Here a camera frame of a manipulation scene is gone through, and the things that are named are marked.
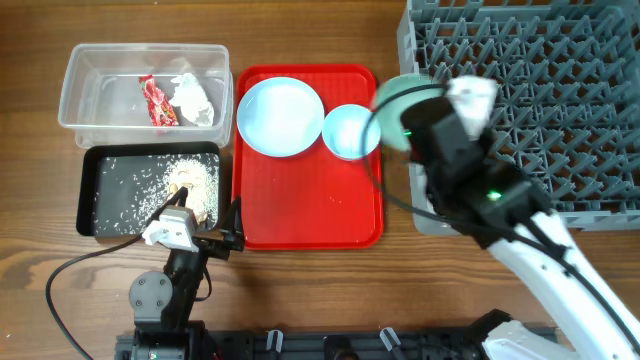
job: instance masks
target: black base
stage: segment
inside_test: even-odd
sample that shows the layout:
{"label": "black base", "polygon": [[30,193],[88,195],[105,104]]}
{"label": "black base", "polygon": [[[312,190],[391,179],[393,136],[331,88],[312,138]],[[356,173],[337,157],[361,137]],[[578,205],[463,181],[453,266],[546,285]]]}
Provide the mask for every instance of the black base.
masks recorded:
{"label": "black base", "polygon": [[[459,360],[481,359],[480,349],[463,343],[468,328],[435,328],[426,331],[398,332],[402,351],[407,360]],[[531,329],[544,338],[556,341],[551,328]],[[210,332],[224,360],[270,360],[274,354],[266,351],[267,334],[251,332]],[[116,360],[129,360],[124,355],[131,351],[132,337],[119,337]],[[367,333],[285,333],[280,360],[325,360],[332,358],[341,344],[350,344],[362,360],[390,360],[379,332]]]}

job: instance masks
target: wood surface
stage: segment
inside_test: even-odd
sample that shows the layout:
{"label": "wood surface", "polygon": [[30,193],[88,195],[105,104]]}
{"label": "wood surface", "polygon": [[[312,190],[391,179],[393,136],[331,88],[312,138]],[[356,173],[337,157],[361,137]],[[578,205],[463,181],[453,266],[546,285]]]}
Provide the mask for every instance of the wood surface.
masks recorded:
{"label": "wood surface", "polygon": [[[234,76],[253,64],[359,63],[398,74],[403,1],[278,1],[193,5],[0,7],[0,359],[75,359],[44,287],[63,262],[104,248],[76,233],[84,150],[57,122],[71,49],[90,42],[224,44]],[[408,174],[385,181],[409,199]],[[637,232],[580,233],[579,245],[640,315]],[[137,244],[82,262],[54,283],[61,317],[85,349],[111,359],[133,330],[131,282],[159,270],[161,247]],[[211,330],[375,330],[467,325],[493,308],[553,326],[529,291],[466,237],[424,236],[386,207],[386,232],[364,251],[233,254],[210,261],[211,299],[193,319]]]}

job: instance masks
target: small bowl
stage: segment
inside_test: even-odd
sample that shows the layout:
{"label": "small bowl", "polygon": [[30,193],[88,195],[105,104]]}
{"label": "small bowl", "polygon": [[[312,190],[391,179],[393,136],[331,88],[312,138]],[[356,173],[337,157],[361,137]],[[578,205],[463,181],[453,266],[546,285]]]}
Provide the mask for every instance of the small bowl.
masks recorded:
{"label": "small bowl", "polygon": [[380,143],[380,125],[374,121],[369,127],[365,154],[360,151],[362,131],[371,112],[360,105],[342,105],[333,109],[324,119],[322,140],[327,148],[343,160],[357,160],[369,155]]}

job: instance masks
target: red tray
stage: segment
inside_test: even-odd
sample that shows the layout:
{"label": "red tray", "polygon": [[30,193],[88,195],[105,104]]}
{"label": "red tray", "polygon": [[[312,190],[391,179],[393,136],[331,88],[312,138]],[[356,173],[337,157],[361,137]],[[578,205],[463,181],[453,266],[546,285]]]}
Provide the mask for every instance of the red tray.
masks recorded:
{"label": "red tray", "polygon": [[[238,79],[238,103],[258,82],[277,76],[304,81],[322,99],[325,115],[344,104],[369,107],[373,74],[360,65],[258,65]],[[369,155],[380,180],[380,151]],[[336,158],[319,136],[287,158],[262,155],[235,132],[233,198],[242,196],[246,246],[251,250],[359,249],[383,231],[382,195],[361,161]]]}

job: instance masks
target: red wrapper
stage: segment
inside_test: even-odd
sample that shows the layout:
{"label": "red wrapper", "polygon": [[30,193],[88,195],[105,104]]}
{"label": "red wrapper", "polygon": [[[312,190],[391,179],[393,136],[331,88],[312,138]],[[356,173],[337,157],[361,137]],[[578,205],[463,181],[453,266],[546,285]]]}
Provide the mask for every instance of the red wrapper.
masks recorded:
{"label": "red wrapper", "polygon": [[153,126],[178,126],[176,113],[173,112],[173,107],[169,104],[167,96],[156,86],[153,75],[141,76],[138,80],[144,97],[147,99],[147,107]]}

